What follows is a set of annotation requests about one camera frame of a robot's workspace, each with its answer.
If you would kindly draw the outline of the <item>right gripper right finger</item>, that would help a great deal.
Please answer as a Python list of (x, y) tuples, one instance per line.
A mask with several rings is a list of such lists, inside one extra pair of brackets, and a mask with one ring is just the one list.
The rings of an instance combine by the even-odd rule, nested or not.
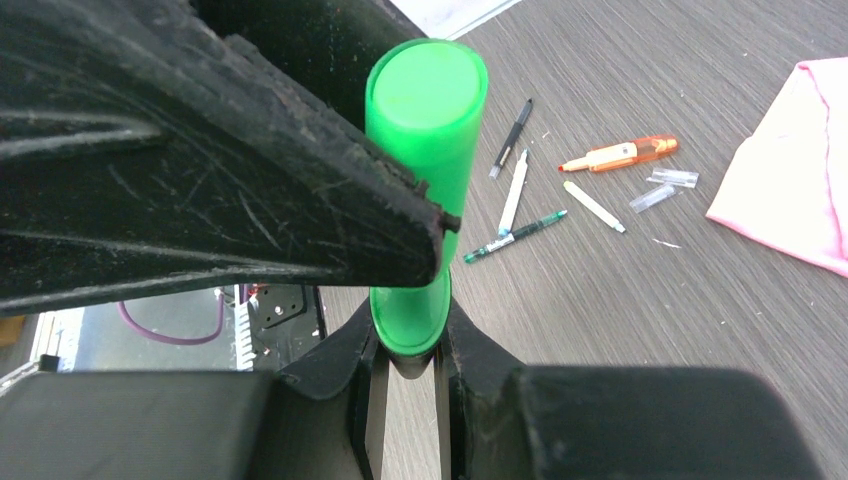
[(523, 363), (480, 330), (453, 299), (435, 350), (441, 477), (519, 479), (524, 422), (508, 382)]

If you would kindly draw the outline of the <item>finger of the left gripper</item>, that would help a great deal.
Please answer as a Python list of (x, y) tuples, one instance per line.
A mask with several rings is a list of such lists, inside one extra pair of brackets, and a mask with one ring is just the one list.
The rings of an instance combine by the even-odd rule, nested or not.
[(249, 41), (359, 129), (372, 67), (390, 49), (424, 36), (393, 1), (199, 0), (192, 6), (218, 35)]
[(461, 217), (193, 2), (2, 3), (2, 314), (431, 281)]

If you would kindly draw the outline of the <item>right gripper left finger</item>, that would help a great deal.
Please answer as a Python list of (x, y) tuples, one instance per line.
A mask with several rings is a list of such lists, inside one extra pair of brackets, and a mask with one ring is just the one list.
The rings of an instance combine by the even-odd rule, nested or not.
[(282, 374), (274, 472), (281, 479), (381, 478), (389, 362), (369, 302)]

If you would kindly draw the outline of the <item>green highlighter cap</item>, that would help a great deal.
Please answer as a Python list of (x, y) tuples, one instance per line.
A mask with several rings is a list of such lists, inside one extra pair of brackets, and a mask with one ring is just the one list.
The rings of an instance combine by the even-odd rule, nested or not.
[(464, 214), (489, 78), (471, 48), (416, 39), (391, 49), (365, 89), (365, 133), (428, 185), (426, 197)]

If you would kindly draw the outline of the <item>black green highlighter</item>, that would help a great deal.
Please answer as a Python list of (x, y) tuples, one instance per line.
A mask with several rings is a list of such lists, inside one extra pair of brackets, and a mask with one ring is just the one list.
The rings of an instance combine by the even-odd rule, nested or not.
[(376, 333), (402, 377), (414, 380), (426, 370), (446, 328), (451, 299), (447, 270), (423, 287), (369, 290)]

